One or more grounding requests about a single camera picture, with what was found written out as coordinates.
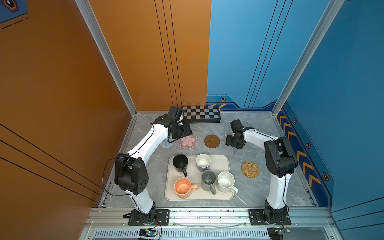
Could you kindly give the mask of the brown wooden round coaster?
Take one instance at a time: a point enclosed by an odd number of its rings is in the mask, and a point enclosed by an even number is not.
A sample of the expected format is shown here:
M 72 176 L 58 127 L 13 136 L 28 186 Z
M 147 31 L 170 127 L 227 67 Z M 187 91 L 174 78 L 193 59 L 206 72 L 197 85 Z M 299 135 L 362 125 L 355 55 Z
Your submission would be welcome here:
M 208 148 L 214 149 L 220 145 L 220 138 L 216 135 L 208 135 L 205 137 L 204 143 Z

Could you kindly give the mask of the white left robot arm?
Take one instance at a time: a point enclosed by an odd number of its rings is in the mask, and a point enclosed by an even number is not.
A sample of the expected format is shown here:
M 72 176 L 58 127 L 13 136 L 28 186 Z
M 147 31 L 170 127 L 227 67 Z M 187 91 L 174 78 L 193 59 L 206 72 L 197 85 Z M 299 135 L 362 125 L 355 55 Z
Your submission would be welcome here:
M 188 123 L 175 121 L 166 116 L 157 118 L 145 137 L 127 153 L 115 158 L 114 182 L 135 204 L 130 217 L 149 225 L 156 218 L 156 204 L 146 189 L 149 182 L 147 163 L 164 140 L 178 140 L 192 134 Z

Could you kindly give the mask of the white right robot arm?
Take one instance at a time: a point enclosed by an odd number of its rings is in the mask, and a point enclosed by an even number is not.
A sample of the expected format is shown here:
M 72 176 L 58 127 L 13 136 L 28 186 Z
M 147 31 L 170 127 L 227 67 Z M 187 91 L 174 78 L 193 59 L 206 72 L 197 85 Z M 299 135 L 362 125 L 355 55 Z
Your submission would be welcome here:
M 242 149 L 246 143 L 265 150 L 266 166 L 271 174 L 270 190 L 262 220 L 269 225 L 290 225 L 286 198 L 289 181 L 298 166 L 290 141 L 286 137 L 268 136 L 253 128 L 233 131 L 226 136 L 227 146 Z

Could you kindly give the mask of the light blue woven coaster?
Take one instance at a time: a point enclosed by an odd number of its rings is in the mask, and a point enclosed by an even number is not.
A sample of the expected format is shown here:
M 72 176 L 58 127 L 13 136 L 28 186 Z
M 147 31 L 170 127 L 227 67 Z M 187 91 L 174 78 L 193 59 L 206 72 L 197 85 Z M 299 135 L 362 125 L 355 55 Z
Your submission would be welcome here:
M 173 146 L 174 143 L 170 143 L 168 140 L 163 140 L 161 143 L 160 143 L 160 146 L 164 149 L 168 149 L 170 147 Z

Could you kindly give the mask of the tan rattan round coaster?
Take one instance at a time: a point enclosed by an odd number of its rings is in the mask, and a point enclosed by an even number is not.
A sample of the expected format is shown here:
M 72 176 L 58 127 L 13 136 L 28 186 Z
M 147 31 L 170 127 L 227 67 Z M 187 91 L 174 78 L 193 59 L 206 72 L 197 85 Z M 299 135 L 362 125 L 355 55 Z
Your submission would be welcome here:
M 242 173 L 247 178 L 256 178 L 260 174 L 260 169 L 257 164 L 251 161 L 246 161 L 241 166 Z

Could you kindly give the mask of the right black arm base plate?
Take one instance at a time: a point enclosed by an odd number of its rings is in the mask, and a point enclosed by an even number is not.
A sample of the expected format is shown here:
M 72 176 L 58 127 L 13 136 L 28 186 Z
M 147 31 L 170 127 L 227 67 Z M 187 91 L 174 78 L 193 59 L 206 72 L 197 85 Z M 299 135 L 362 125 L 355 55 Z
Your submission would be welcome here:
M 285 209 L 250 209 L 248 214 L 252 226 L 290 226 L 292 224 Z

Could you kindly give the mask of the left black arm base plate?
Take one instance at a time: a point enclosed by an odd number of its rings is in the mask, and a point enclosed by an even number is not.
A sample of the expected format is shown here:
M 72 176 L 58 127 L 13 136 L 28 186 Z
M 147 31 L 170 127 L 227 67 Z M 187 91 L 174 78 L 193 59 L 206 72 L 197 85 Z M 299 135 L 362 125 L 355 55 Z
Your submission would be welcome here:
M 128 220 L 129 226 L 167 226 L 170 219 L 170 210 L 155 209 L 148 214 L 140 213 L 137 210 L 132 210 Z

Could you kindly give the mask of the pink flower coaster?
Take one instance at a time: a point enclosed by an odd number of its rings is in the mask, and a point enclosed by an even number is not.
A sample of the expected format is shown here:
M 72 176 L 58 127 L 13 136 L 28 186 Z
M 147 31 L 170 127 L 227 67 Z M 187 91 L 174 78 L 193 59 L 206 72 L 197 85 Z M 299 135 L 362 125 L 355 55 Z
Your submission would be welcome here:
M 193 150 L 196 148 L 196 144 L 199 141 L 197 136 L 187 136 L 180 139 L 179 148 Z

